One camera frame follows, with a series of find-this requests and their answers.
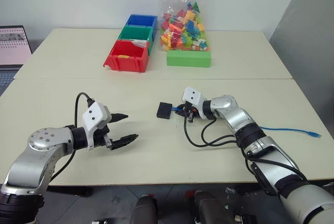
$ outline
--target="laptop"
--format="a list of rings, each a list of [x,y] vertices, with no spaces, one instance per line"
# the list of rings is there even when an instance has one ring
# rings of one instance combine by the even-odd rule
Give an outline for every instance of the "laptop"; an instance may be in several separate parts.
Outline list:
[[[0,26],[0,96],[30,56],[31,48],[24,27]]]

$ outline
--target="red storage bin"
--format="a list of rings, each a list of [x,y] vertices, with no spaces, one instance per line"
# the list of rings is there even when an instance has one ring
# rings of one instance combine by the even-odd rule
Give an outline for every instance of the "red storage bin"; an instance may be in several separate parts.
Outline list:
[[[103,67],[107,65],[113,70],[144,73],[148,62],[148,46],[149,42],[117,40]]]

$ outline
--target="gray wall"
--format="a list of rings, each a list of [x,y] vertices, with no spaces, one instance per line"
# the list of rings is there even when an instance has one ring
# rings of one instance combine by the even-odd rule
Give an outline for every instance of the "gray wall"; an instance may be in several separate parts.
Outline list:
[[[334,136],[334,0],[291,0],[270,43]]]

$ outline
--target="laptop screen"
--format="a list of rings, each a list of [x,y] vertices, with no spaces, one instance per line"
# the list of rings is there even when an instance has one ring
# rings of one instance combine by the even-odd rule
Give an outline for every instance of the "laptop screen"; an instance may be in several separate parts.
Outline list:
[[[23,26],[0,27],[0,66],[23,65],[31,50]]]

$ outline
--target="clear plastic bag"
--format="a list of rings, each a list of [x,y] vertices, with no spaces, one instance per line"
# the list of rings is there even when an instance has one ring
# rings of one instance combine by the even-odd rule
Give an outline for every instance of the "clear plastic bag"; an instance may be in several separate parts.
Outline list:
[[[208,51],[203,17],[209,1],[160,0],[160,49]]]

